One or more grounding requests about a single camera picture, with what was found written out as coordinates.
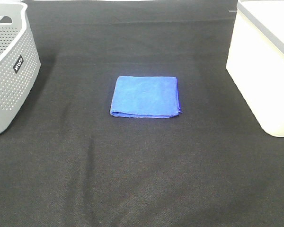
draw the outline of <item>microfiber cloth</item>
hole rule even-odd
[[[117,79],[110,114],[114,117],[169,118],[181,113],[176,77]]]

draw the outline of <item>black label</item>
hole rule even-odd
[[[20,55],[20,57],[18,58],[18,60],[16,61],[16,64],[14,65],[14,71],[17,74],[18,71],[20,70],[22,64],[23,64],[24,60],[22,58],[22,56]]]

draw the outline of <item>white plastic box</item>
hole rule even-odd
[[[11,123],[30,92],[40,60],[24,3],[0,3],[0,133]]]
[[[226,68],[263,130],[284,137],[284,0],[239,0]]]

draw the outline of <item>perforated basket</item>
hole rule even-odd
[[[0,3],[0,133],[11,123],[40,69],[40,60],[24,3]]]

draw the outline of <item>table surface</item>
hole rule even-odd
[[[0,135],[0,227],[284,226],[284,138],[225,69],[235,0],[27,4],[42,66]],[[110,116],[122,75],[177,77],[183,113]]]

